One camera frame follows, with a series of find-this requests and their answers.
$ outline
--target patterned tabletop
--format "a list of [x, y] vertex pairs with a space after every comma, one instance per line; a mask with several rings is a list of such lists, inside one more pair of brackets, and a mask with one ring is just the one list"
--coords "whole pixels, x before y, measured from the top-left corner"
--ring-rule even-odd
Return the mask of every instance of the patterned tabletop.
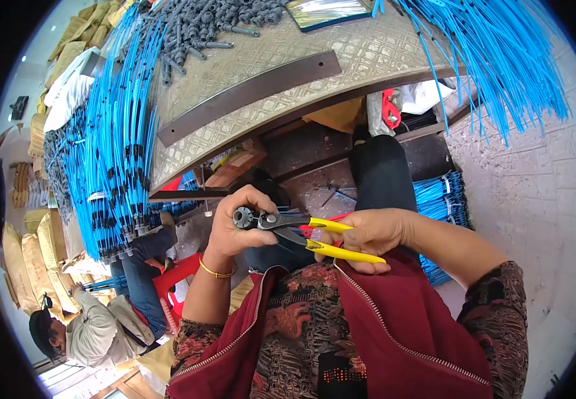
[[[160, 128], [210, 96], [264, 70], [308, 56], [334, 50], [343, 72], [290, 90], [231, 112], [199, 128], [166, 148], [156, 139], [153, 150], [151, 187], [159, 190], [202, 156], [252, 129], [262, 126], [290, 111], [316, 101], [384, 80], [427, 73], [428, 60], [408, 17], [400, 16], [385, 2], [385, 15], [343, 22], [336, 26], [302, 33], [284, 12], [276, 26], [259, 30], [260, 36], [221, 33], [219, 41], [234, 43], [232, 50], [204, 51], [208, 59], [189, 56], [184, 67], [186, 76], [175, 71], [170, 87], [161, 78], [153, 79], [152, 95], [160, 116]], [[449, 68], [441, 51], [424, 35], [436, 69]], [[444, 49], [449, 46], [443, 35], [437, 36]]]

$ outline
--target gold bracelet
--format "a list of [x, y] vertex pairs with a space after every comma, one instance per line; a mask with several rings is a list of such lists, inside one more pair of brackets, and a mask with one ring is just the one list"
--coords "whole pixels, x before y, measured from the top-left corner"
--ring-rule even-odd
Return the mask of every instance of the gold bracelet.
[[206, 265], [204, 264], [204, 262], [202, 261], [203, 257], [199, 257], [199, 265], [201, 267], [204, 268], [204, 270], [206, 270], [208, 273], [212, 274], [213, 276], [215, 276], [215, 278], [226, 278], [226, 277], [230, 277], [232, 275], [234, 275], [237, 272], [237, 266], [235, 266], [235, 270], [231, 271], [230, 273], [228, 273], [227, 275], [222, 275], [221, 273], [217, 273], [216, 271], [212, 271], [210, 269], [208, 269], [208, 267], [206, 267]]

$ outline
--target patterned blouse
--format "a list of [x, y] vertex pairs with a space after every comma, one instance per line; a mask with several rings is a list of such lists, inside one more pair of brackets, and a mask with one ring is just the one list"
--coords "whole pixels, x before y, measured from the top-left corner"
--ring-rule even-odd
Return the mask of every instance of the patterned blouse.
[[[506, 262], [466, 293], [457, 318], [483, 348], [495, 398], [520, 398], [527, 375], [523, 270]], [[223, 326], [180, 322], [171, 374], [196, 363]], [[331, 264], [297, 270], [276, 285], [250, 398], [366, 398], [366, 367], [356, 352]]]

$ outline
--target red cardigan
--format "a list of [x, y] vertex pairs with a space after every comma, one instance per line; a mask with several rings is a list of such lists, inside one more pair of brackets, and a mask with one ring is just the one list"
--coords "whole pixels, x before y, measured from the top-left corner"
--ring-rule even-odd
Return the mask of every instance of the red cardigan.
[[[370, 398], [491, 398], [483, 349], [430, 286], [423, 270], [401, 250], [384, 258], [392, 270], [360, 275], [337, 261], [339, 295], [356, 349], [368, 372]], [[220, 338], [199, 362], [172, 376], [167, 393], [177, 398], [247, 399], [264, 331], [275, 266], [252, 273], [254, 288], [227, 320]]]

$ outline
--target beige jacket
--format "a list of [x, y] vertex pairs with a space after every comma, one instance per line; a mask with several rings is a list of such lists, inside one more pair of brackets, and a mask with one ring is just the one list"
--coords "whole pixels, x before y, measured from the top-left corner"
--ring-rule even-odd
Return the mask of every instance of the beige jacket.
[[67, 326], [67, 359], [90, 367], [110, 367], [135, 359], [144, 348], [124, 333], [122, 325], [147, 345], [155, 341], [124, 295], [111, 300], [108, 307], [86, 291], [79, 291], [75, 299], [82, 314]]

